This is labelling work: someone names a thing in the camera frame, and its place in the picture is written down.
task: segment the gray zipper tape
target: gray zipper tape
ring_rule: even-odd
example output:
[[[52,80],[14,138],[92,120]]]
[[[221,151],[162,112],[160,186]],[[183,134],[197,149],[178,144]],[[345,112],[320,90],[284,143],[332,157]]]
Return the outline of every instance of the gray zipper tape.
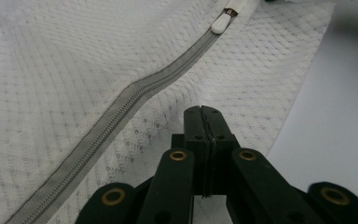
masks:
[[[163,70],[130,84],[62,165],[7,223],[46,223],[83,180],[124,125],[154,94],[173,83],[217,40],[210,30]]]

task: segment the white mesh fabric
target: white mesh fabric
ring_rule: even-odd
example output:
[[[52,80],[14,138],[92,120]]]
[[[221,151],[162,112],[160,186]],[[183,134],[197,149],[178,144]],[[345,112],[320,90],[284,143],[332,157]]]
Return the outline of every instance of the white mesh fabric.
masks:
[[[227,0],[0,0],[0,223],[120,92],[167,66]]]
[[[49,223],[73,223],[106,183],[152,176],[193,105],[220,110],[243,147],[267,153],[296,98],[334,4],[261,3],[240,14],[206,54],[130,120]],[[229,223],[224,198],[195,201],[195,223]]]

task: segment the zipper pull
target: zipper pull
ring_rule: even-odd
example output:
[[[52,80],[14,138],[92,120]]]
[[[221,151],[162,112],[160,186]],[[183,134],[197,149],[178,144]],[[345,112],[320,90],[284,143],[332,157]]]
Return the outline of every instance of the zipper pull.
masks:
[[[225,12],[212,24],[212,32],[217,35],[225,32],[231,18],[238,15],[247,0],[230,0],[225,7]]]

